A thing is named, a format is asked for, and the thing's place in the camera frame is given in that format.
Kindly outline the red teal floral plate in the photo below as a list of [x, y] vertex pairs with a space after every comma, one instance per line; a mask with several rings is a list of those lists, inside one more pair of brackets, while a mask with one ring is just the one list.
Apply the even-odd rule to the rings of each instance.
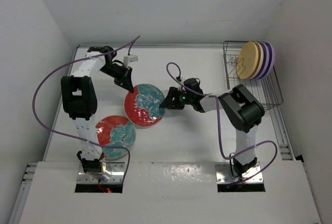
[[165, 109], [160, 104], [165, 100], [163, 92], [156, 86], [142, 83], [134, 86], [124, 100], [124, 112], [128, 119], [140, 128], [149, 128], [161, 121]]
[[108, 116], [100, 120], [95, 129], [99, 144], [104, 146], [121, 146], [130, 150], [136, 139], [135, 126], [124, 116]]

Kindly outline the orange plate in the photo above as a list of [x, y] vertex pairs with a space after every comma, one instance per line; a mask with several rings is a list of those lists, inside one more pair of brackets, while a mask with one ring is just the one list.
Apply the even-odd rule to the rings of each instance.
[[257, 71], [260, 51], [255, 42], [247, 42], [241, 49], [237, 61], [237, 75], [240, 79], [250, 79]]

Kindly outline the cream plate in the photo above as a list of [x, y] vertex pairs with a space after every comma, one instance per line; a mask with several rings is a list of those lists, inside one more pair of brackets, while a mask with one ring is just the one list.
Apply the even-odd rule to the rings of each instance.
[[262, 45], [260, 42], [255, 42], [257, 44], [259, 51], [260, 51], [260, 60], [258, 63], [257, 71], [255, 73], [254, 79], [257, 79], [260, 76], [261, 70], [264, 68], [265, 65], [265, 46]]

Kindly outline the lavender plate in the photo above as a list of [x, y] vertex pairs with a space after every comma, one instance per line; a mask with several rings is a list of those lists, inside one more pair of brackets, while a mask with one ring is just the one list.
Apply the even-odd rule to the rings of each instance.
[[270, 63], [270, 48], [269, 48], [269, 45], [266, 42], [263, 42], [263, 44], [266, 46], [266, 53], [267, 54], [266, 54], [265, 67], [264, 67], [263, 73], [260, 77], [261, 79], [263, 79], [266, 76], [268, 68], [269, 68], [269, 63]]
[[269, 42], [265, 42], [265, 44], [267, 45], [267, 47], [269, 49], [269, 55], [270, 55], [269, 67], [265, 74], [265, 77], [267, 77], [271, 73], [274, 63], [275, 63], [275, 49]]

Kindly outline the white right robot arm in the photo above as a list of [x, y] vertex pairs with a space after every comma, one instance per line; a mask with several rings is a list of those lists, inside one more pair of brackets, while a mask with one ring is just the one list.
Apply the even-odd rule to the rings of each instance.
[[182, 87], [170, 87], [160, 108], [182, 110], [191, 105], [195, 111], [207, 113], [223, 110], [236, 130], [236, 151], [233, 169], [238, 176], [257, 163], [255, 150], [257, 126], [261, 123], [265, 110], [245, 85], [239, 84], [231, 91], [218, 97], [204, 95], [198, 78], [189, 78]]

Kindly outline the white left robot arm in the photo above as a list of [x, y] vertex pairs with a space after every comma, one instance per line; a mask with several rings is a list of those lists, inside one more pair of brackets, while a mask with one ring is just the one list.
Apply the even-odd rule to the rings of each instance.
[[127, 54], [122, 61], [115, 59], [117, 52], [109, 47], [90, 47], [79, 68], [61, 79], [62, 103], [64, 111], [73, 120], [80, 138], [81, 151], [77, 157], [83, 171], [93, 176], [105, 175], [103, 148], [100, 147], [94, 115], [98, 100], [93, 79], [98, 72], [114, 78], [117, 86], [133, 93], [130, 63], [138, 61], [138, 56]]

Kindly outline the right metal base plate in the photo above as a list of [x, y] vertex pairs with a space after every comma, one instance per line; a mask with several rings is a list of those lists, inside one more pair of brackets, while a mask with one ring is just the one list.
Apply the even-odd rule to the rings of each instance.
[[234, 169], [231, 168], [229, 163], [215, 163], [216, 181], [217, 184], [226, 185], [236, 183], [237, 181], [244, 181], [245, 184], [263, 184], [264, 179], [261, 172], [260, 163], [257, 163], [254, 167], [250, 168], [242, 174], [242, 177], [237, 177]]

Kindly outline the metal base plate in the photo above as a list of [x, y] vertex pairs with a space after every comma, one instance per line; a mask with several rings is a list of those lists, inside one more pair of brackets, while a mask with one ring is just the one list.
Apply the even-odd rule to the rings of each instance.
[[231, 168], [229, 163], [215, 163], [216, 181], [217, 184], [226, 185], [236, 183], [237, 181], [244, 181], [245, 184], [263, 184], [264, 179], [261, 172], [260, 163], [257, 163], [254, 167], [250, 168], [242, 174], [242, 177], [237, 177], [234, 169]]
[[78, 184], [93, 184], [96, 185], [98, 181], [101, 184], [121, 184], [125, 173], [125, 165], [123, 162], [110, 163], [101, 162], [100, 173], [88, 173], [84, 172], [82, 165], [79, 167], [77, 183]]

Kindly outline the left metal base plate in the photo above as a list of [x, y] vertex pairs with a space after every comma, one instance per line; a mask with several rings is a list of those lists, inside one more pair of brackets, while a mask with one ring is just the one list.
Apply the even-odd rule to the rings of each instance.
[[121, 184], [125, 173], [125, 165], [123, 162], [110, 163], [101, 162], [100, 173], [88, 173], [84, 172], [82, 165], [79, 167], [77, 183], [78, 184], [93, 184], [96, 185], [98, 181], [101, 184]]

